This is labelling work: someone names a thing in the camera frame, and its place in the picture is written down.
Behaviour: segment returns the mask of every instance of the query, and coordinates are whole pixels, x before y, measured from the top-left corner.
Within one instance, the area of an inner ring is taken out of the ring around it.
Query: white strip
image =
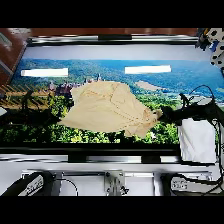
[[[21,76],[67,77],[68,76],[68,68],[22,70]]]
[[[147,74],[171,72],[170,65],[125,67],[125,74]]]

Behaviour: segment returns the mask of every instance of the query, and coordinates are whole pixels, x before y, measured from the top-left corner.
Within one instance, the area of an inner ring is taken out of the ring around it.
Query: beige cloth
[[[73,88],[74,106],[59,122],[72,128],[95,132],[125,130],[125,136],[144,138],[161,110],[151,111],[130,92],[128,85],[113,82],[94,82]]]

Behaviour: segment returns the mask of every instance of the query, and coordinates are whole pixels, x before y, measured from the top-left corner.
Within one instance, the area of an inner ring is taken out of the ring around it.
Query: brown wooden surface
[[[31,36],[61,36],[88,34],[167,34],[195,36],[197,28],[0,28],[11,42],[7,47],[0,43],[0,60],[13,72],[21,55],[25,41]],[[0,68],[0,85],[8,84],[12,77]]]

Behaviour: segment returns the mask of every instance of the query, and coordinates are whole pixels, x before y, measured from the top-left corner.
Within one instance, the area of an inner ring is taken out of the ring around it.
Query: wooden floor
[[[23,52],[25,41],[31,36],[61,36],[88,34],[167,34],[195,36],[197,28],[0,28],[12,46],[0,43],[0,60],[13,72]],[[0,68],[0,85],[8,84],[11,76]]]

